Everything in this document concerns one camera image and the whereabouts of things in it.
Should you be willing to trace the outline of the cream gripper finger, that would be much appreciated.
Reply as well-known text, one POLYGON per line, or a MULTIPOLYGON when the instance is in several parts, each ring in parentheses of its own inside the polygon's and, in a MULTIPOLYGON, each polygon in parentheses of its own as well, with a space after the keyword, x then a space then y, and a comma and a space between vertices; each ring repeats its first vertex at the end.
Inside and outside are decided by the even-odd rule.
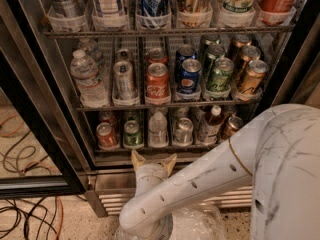
POLYGON ((135 170, 138 170, 145 164, 146 159, 140 155, 136 150, 131 151, 131 162, 135 170))
POLYGON ((171 175, 173 168, 176 164, 176 161, 177 161, 177 154, 174 153, 161 162, 161 165, 166 170, 168 176, 171 175))

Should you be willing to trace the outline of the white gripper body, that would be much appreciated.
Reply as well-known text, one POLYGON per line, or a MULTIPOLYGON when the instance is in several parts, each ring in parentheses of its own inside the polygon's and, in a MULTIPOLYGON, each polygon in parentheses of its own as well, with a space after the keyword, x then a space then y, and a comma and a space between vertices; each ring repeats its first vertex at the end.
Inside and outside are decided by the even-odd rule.
POLYGON ((139 165, 135 169, 136 176, 136 191, 135 195, 138 196, 155 186, 162 183, 170 175, 170 170, 165 166, 157 163, 147 163, 139 165))

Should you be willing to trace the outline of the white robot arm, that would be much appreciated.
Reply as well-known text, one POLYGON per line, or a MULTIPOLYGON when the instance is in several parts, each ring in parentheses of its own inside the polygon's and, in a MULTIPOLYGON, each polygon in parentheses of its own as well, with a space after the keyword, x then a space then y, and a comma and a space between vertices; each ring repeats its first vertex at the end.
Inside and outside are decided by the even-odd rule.
POLYGON ((121 227, 167 240, 173 211, 253 186, 250 240, 320 240, 320 110, 271 107, 122 209, 121 227))

